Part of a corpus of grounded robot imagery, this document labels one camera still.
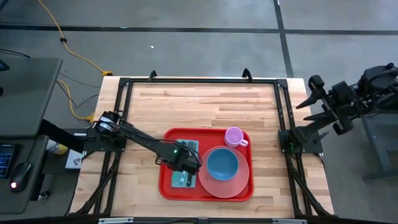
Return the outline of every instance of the concrete floor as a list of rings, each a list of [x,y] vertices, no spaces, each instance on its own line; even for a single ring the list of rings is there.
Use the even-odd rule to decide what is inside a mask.
[[[63,26],[261,28],[277,29],[273,0],[44,0]],[[395,0],[279,0],[286,29],[398,30]],[[37,1],[13,0],[0,12],[1,24],[53,25]],[[90,64],[70,55],[55,31],[2,30],[0,47],[31,57],[63,59],[62,73],[91,85],[102,76]],[[186,32],[64,32],[68,46],[115,75],[229,76],[249,68],[255,77],[287,77],[279,34]],[[322,76],[329,88],[342,80],[358,81],[363,70],[398,63],[398,35],[287,34],[293,76]],[[99,92],[65,80],[76,102]],[[92,113],[96,100],[76,112]],[[320,111],[313,106],[312,112]],[[76,120],[68,101],[55,87],[45,117],[62,128],[88,125]],[[322,141],[326,176],[335,213],[341,217],[397,222],[398,179],[365,184],[362,175],[377,171],[378,161],[358,120],[348,134],[331,127]],[[53,196],[23,216],[63,215],[76,176],[54,177]]]

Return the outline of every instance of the butcher block tabletop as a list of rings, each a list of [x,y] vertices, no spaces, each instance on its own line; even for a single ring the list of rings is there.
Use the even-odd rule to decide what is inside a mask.
[[[95,120],[104,111],[113,110],[119,79],[104,77]],[[303,118],[310,115],[310,108],[295,109],[307,98],[304,81],[289,78],[287,83],[296,125],[305,125]],[[283,92],[280,92],[285,107]],[[127,121],[155,138],[162,138],[172,128],[241,128],[251,140],[254,193],[245,202],[167,200],[159,193],[155,154],[128,141],[119,165],[113,217],[294,217],[285,157],[277,138],[280,126],[273,85],[134,83]],[[70,212],[81,208],[97,188],[103,158],[103,152],[94,152],[83,161]],[[321,161],[313,154],[303,154],[302,160],[308,188],[324,208],[333,213]],[[302,192],[298,186],[297,189],[300,208],[304,211]],[[101,211],[107,191],[108,188],[104,191]]]

